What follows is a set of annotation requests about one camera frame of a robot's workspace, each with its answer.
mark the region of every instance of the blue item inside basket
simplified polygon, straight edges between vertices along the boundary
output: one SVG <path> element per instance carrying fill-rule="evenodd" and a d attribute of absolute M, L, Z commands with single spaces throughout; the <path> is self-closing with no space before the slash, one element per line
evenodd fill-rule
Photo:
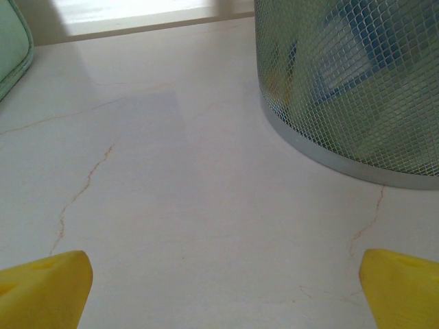
<path fill-rule="evenodd" d="M 392 63 L 399 64 L 401 51 L 386 9 L 375 0 L 350 0 L 326 17 L 324 56 L 314 88 L 317 104 L 340 96 Z"/>

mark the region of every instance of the mesh wastebasket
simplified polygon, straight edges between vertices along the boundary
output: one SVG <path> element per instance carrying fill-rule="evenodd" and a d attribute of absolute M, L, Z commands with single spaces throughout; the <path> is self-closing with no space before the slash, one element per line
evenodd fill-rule
<path fill-rule="evenodd" d="M 268 117 L 311 158 L 439 188 L 439 0 L 256 0 Z"/>

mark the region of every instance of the marble vein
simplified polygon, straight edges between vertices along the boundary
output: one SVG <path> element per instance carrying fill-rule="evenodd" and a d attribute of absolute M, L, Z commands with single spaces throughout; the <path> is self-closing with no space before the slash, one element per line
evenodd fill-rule
<path fill-rule="evenodd" d="M 374 216 L 374 218 L 373 218 L 373 220 L 367 225 L 367 226 L 365 226 L 364 228 L 362 228 L 360 231 L 358 231 L 357 233 L 355 233 L 354 234 L 354 236 L 353 236 L 353 238 L 351 239 L 351 246 L 349 247 L 349 254 L 351 255 L 351 257 L 352 256 L 354 256 L 354 251 L 353 251 L 353 248 L 354 248 L 354 244 L 355 244 L 355 241 L 365 232 L 365 231 L 367 231 L 367 230 L 369 230 L 371 227 L 373 227 L 373 225 L 377 222 L 377 220 L 378 220 L 378 214 L 379 214 L 379 207 L 381 206 L 381 203 L 382 203 L 382 201 L 383 201 L 383 198 L 384 198 L 384 189 L 385 189 L 385 185 L 383 185 L 382 187 L 381 187 L 381 192 L 380 192 L 380 196 L 379 196 L 379 198 L 378 198 L 378 201 L 377 201 L 377 206 L 376 206 L 376 208 L 375 208 L 375 216 Z"/>
<path fill-rule="evenodd" d="M 95 111 L 95 110 L 99 110 L 100 108 L 103 108 L 104 106 L 107 106 L 107 105 L 110 105 L 110 104 L 113 104 L 113 103 L 117 103 L 118 101 L 120 101 L 121 99 L 124 99 L 124 98 L 125 97 L 120 97 L 118 99 L 115 99 L 114 101 L 109 101 L 107 103 L 95 106 L 94 108 L 88 108 L 86 110 L 79 111 L 79 112 L 76 112 L 76 113 L 71 113 L 71 114 L 51 117 L 51 118 L 40 120 L 40 121 L 37 121 L 37 122 L 34 122 L 34 123 L 30 123 L 29 125 L 24 125 L 23 127 L 18 127 L 18 128 L 14 128 L 14 129 L 10 129 L 10 130 L 5 130 L 4 132 L 0 132 L 0 136 L 4 135 L 4 134 L 7 134 L 7 133 L 10 133 L 10 132 L 18 132 L 19 130 L 31 128 L 31 127 L 34 127 L 35 125 L 39 125 L 39 124 L 44 123 L 44 122 L 49 122 L 49 121 L 58 120 L 58 119 L 64 119 L 64 118 L 68 118 L 68 117 L 74 117 L 76 115 L 81 115 L 81 114 L 84 114 L 84 113 L 87 113 L 87 112 L 92 112 L 92 111 Z"/>
<path fill-rule="evenodd" d="M 98 166 L 100 166 L 103 162 L 105 162 L 108 159 L 108 156 L 110 155 L 110 153 L 113 150 L 115 145 L 116 145 L 116 143 L 111 145 L 107 149 L 107 151 L 105 152 L 104 157 L 102 158 L 102 160 L 100 160 L 97 164 L 95 164 L 93 169 L 91 169 L 91 171 L 88 173 L 88 175 L 87 175 L 87 182 L 81 188 L 81 191 L 76 193 L 73 196 L 73 198 L 71 199 L 71 201 L 68 204 L 66 204 L 64 206 L 64 208 L 61 210 L 61 213 L 60 213 L 60 216 L 59 216 L 59 226 L 60 226 L 60 228 L 58 229 L 58 236 L 57 236 L 57 238 L 55 240 L 54 245 L 52 246 L 52 248 L 50 250 L 50 254 L 49 255 L 53 254 L 53 252 L 56 249 L 56 247 L 58 246 L 59 242 L 61 242 L 62 238 L 64 237 L 64 230 L 65 230 L 64 216 L 65 216 L 65 212 L 66 212 L 67 208 L 70 207 L 78 199 L 78 197 L 80 197 L 90 187 L 92 175 L 94 174 L 94 172 L 96 171 Z"/>

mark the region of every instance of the green object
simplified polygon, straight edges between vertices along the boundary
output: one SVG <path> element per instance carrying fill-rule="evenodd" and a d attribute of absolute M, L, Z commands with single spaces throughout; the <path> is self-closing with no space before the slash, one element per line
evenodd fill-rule
<path fill-rule="evenodd" d="M 0 0 L 0 100 L 23 76 L 34 56 L 34 42 L 13 0 Z"/>

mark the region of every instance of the wall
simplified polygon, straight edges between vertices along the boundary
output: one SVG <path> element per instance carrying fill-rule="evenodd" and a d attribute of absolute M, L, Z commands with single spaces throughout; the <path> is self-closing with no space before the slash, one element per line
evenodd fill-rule
<path fill-rule="evenodd" d="M 16 0 L 36 45 L 252 14 L 251 0 Z"/>

